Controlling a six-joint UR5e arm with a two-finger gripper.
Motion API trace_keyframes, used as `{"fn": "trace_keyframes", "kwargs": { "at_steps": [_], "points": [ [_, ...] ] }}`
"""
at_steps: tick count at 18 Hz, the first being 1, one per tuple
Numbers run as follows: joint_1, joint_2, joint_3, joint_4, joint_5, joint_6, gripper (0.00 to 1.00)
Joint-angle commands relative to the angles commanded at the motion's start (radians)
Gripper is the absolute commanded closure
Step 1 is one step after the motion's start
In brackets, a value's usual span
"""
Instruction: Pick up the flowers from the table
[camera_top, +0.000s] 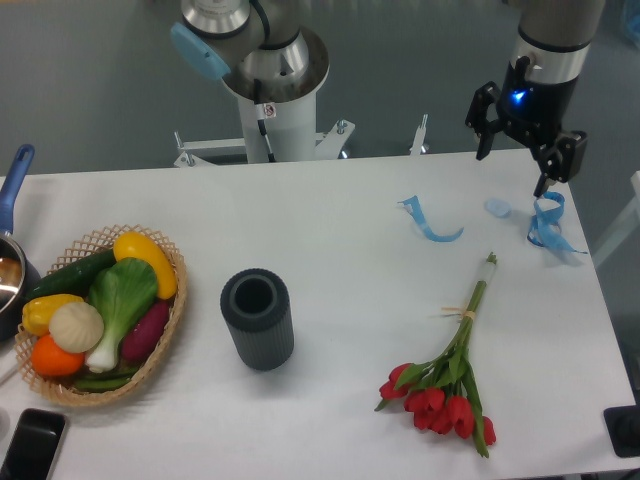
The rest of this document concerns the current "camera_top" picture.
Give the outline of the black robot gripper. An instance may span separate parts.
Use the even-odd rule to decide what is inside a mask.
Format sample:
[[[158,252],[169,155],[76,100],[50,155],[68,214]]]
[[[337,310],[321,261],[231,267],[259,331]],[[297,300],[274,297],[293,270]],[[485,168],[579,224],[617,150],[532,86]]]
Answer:
[[[528,77],[531,72],[532,58],[524,56],[508,67],[502,92],[493,81],[477,89],[465,124],[478,140],[477,160],[490,154],[502,125],[507,136],[525,147],[534,147],[532,157],[540,176],[533,196],[540,198],[551,185],[567,183],[579,173],[588,135],[584,131],[562,131],[562,119],[577,79],[539,83]],[[489,108],[497,103],[499,119],[490,120]]]

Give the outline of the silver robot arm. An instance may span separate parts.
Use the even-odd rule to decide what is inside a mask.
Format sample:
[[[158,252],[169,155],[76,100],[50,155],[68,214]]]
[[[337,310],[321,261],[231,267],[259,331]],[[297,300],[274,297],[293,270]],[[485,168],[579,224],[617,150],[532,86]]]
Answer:
[[[604,7],[603,1],[522,2],[503,84],[490,81],[473,94],[465,124],[479,140],[476,158],[489,155],[500,132],[526,147],[540,170],[536,198],[580,170],[588,137],[566,130],[563,117]]]

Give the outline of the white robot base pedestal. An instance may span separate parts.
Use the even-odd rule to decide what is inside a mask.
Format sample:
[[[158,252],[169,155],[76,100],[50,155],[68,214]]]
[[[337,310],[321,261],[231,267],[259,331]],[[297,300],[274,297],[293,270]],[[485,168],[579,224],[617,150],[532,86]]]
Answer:
[[[327,48],[300,21],[296,1],[183,1],[171,41],[201,76],[238,104],[251,163],[315,157],[316,95]]]

